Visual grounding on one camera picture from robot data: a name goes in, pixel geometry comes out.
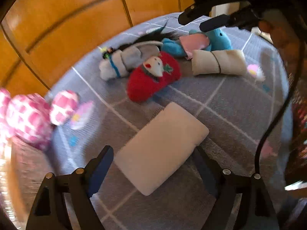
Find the person right hand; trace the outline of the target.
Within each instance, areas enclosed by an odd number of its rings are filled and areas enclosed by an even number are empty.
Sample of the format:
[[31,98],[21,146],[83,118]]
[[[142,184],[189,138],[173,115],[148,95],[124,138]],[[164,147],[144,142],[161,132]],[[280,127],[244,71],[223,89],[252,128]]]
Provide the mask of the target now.
[[284,15],[276,9],[262,14],[258,24],[262,32],[271,36],[273,45],[284,54],[295,55],[300,48],[300,40]]

